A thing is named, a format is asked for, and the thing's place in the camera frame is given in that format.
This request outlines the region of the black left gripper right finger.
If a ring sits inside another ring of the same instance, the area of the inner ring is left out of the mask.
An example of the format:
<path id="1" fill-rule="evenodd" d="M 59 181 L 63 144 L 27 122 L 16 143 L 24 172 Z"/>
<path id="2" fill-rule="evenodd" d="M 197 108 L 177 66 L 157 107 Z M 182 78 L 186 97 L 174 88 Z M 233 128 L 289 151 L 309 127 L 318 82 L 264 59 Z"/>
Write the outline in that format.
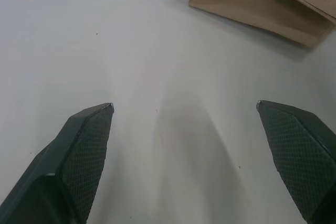
<path id="1" fill-rule="evenodd" d="M 315 114 L 256 105 L 274 165 L 307 224 L 336 224 L 336 134 Z"/>

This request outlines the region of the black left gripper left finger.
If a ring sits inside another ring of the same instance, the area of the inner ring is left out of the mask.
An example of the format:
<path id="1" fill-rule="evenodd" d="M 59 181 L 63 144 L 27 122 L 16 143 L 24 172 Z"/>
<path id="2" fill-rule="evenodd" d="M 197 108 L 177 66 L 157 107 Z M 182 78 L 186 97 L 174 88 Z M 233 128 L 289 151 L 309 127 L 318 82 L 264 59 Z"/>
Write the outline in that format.
<path id="1" fill-rule="evenodd" d="M 107 153 L 112 103 L 72 115 L 0 205 L 0 224 L 86 224 Z"/>

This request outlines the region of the brown paper bag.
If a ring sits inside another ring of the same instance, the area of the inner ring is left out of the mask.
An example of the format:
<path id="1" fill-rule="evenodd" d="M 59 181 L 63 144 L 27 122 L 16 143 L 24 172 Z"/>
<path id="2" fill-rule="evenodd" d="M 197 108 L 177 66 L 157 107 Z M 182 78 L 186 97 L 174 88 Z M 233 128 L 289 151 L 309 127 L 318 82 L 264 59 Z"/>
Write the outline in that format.
<path id="1" fill-rule="evenodd" d="M 189 0 L 189 6 L 316 47 L 334 28 L 297 0 Z"/>

